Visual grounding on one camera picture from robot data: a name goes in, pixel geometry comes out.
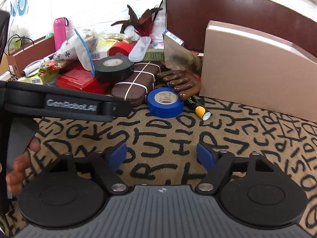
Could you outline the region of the person's left hand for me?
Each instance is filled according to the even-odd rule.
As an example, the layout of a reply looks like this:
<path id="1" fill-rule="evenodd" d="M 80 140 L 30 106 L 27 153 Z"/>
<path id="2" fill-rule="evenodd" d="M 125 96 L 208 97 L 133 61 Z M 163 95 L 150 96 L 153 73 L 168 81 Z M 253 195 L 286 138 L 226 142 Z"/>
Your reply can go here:
<path id="1" fill-rule="evenodd" d="M 41 145 L 39 139 L 33 137 L 25 152 L 14 160 L 13 170 L 6 175 L 7 190 L 9 192 L 17 193 L 22 190 L 23 182 L 25 180 L 25 170 L 32 165 L 30 151 L 38 152 L 40 149 Z"/>

